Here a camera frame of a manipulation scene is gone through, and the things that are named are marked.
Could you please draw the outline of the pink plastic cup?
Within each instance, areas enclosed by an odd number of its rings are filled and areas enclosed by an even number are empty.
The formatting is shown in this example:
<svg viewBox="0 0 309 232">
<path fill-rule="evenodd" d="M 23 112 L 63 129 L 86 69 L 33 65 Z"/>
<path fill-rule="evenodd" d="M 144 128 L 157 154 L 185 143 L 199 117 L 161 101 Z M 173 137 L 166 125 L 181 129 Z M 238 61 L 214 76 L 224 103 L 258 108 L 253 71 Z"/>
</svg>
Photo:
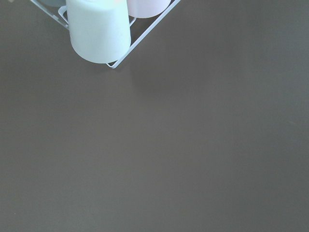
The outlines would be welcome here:
<svg viewBox="0 0 309 232">
<path fill-rule="evenodd" d="M 135 18 L 150 18 L 162 13 L 171 0 L 127 0 L 128 14 Z"/>
</svg>

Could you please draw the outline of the white plastic cup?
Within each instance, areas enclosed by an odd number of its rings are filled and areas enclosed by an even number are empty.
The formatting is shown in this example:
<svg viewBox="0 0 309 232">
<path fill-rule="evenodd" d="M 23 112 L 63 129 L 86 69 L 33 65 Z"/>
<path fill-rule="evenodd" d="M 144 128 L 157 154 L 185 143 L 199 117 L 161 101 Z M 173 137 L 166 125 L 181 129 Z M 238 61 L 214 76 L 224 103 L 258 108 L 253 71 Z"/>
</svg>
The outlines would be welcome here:
<svg viewBox="0 0 309 232">
<path fill-rule="evenodd" d="M 115 62 L 131 45 L 125 0 L 67 0 L 70 42 L 74 51 L 93 63 Z"/>
</svg>

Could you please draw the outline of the grey plastic cup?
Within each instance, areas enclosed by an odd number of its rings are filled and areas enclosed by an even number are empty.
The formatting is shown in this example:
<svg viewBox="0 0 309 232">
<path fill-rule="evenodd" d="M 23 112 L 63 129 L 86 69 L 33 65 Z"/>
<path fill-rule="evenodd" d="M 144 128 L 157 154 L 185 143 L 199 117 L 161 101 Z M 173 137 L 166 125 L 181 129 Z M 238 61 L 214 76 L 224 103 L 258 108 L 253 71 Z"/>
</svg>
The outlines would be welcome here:
<svg viewBox="0 0 309 232">
<path fill-rule="evenodd" d="M 40 0 L 40 2 L 50 7 L 61 7 L 66 5 L 66 0 Z"/>
</svg>

